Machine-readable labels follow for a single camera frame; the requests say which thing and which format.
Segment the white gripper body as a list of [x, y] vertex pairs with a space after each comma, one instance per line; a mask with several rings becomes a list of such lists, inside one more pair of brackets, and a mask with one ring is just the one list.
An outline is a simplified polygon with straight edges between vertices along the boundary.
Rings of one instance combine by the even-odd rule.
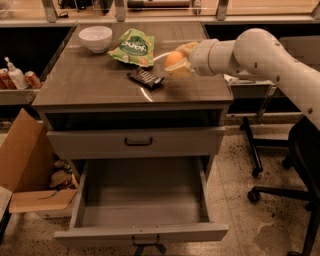
[[189, 56], [189, 62], [198, 75], [214, 76], [218, 73], [217, 43], [217, 39], [203, 40], [194, 47]]

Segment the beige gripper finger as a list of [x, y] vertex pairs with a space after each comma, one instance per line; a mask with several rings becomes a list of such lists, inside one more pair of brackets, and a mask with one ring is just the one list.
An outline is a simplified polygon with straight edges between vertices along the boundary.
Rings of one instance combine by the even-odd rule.
[[188, 58], [197, 45], [198, 45], [197, 42], [186, 43], [178, 46], [176, 48], [176, 51], [182, 53], [186, 58]]
[[165, 71], [173, 78], [185, 78], [190, 77], [193, 74], [193, 68], [190, 62], [186, 59], [179, 61], [178, 63], [166, 67]]

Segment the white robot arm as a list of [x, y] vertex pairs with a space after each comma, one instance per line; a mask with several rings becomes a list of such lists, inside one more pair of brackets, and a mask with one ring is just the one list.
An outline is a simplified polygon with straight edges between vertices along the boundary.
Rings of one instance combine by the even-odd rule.
[[263, 29], [249, 29], [237, 39], [207, 39], [179, 46], [182, 58], [165, 66], [173, 77], [227, 74], [239, 79], [269, 80], [320, 129], [320, 72], [292, 57]]

